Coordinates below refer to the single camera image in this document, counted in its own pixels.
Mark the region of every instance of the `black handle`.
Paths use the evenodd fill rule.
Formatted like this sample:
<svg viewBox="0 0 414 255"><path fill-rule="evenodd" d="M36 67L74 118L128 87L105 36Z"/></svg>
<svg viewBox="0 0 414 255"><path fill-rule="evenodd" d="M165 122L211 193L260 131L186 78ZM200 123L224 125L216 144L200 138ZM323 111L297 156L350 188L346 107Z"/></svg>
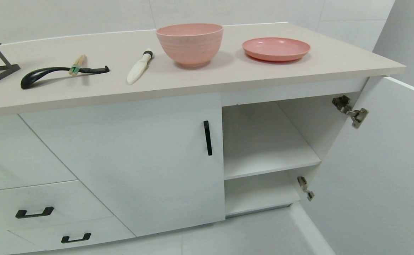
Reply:
<svg viewBox="0 0 414 255"><path fill-rule="evenodd" d="M23 79L21 79L21 88L22 89L30 89L32 87L32 84L42 78L43 76L56 72L56 71L69 71L69 67L48 67L48 68L42 68L35 71L32 71L28 74L26 74ZM104 74L108 73L110 69L105 66L105 68L81 68L79 69L80 73L84 74Z"/></svg>
<svg viewBox="0 0 414 255"><path fill-rule="evenodd" d="M206 131L206 142L207 142L208 155L213 155L213 153L212 153L212 141L210 140L210 126L208 124L208 120L204 121L204 130Z"/></svg>
<svg viewBox="0 0 414 255"><path fill-rule="evenodd" d="M45 207L45 209L43 210L43 213L31 214L31 215L26 215L27 210L19 210L16 213L15 217L16 217L16 219L24 219L24 218L48 216L53 212L53 210L54 210L54 207L52 207L52 206Z"/></svg>
<svg viewBox="0 0 414 255"><path fill-rule="evenodd" d="M68 239L70 239L70 237L69 237L69 236L64 236L64 237L62 238L62 240L61 240L61 243L63 243L63 244L68 244L68 243L74 243L74 242L87 241L87 240L89 240L89 238L90 238L90 233L86 233L86 234L84 234L84 236L83 236L83 238L82 238L82 239L78 239L78 240L71 240L71 241L68 241Z"/></svg>

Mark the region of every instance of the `drawer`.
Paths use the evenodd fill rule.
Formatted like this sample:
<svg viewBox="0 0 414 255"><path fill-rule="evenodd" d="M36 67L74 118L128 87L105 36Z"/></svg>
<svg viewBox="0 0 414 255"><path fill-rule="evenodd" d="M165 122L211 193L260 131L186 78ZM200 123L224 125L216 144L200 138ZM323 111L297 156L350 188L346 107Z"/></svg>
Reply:
<svg viewBox="0 0 414 255"><path fill-rule="evenodd" d="M0 231L0 255L17 254L43 250L37 245L9 231Z"/></svg>
<svg viewBox="0 0 414 255"><path fill-rule="evenodd" d="M51 226L112 215L80 181L0 190L0 229L3 230Z"/></svg>
<svg viewBox="0 0 414 255"><path fill-rule="evenodd" d="M12 232L46 250L93 245L136 237L114 216Z"/></svg>
<svg viewBox="0 0 414 255"><path fill-rule="evenodd" d="M76 180L18 115L0 117L0 189Z"/></svg>

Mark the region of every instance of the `black ladle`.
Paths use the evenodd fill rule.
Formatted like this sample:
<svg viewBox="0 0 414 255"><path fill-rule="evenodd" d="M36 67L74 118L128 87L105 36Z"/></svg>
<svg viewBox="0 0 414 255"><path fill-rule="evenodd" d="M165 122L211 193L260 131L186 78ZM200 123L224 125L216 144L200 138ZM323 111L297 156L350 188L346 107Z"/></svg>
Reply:
<svg viewBox="0 0 414 255"><path fill-rule="evenodd" d="M55 72L55 71L69 71L70 68L69 67L47 67L47 68L42 68L42 69L38 69L35 71L32 71L28 74L26 74L23 79L21 79L21 88L22 89L30 89L32 83L36 82L37 80L39 80L40 78L42 78L43 76ZM92 68L80 68L79 69L79 73L84 73L84 74L104 74L104 73L108 73L110 71L110 69L105 66L105 68L96 68L96 69L92 69Z"/></svg>

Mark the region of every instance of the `tiled floor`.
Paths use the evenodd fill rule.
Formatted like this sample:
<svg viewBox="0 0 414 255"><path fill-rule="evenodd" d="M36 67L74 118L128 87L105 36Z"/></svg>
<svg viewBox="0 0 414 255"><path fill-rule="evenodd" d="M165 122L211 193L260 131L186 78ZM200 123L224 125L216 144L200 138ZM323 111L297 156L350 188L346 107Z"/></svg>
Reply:
<svg viewBox="0 0 414 255"><path fill-rule="evenodd" d="M314 255L290 211L279 208L181 231L28 255Z"/></svg>

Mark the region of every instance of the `plate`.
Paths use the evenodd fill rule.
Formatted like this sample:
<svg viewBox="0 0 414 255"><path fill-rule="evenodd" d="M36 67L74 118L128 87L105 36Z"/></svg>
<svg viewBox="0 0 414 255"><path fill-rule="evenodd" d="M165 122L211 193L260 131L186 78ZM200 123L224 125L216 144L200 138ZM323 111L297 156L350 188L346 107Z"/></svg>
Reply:
<svg viewBox="0 0 414 255"><path fill-rule="evenodd" d="M242 47L248 56L272 62L298 60L311 49L305 42L280 37L251 39L244 42Z"/></svg>

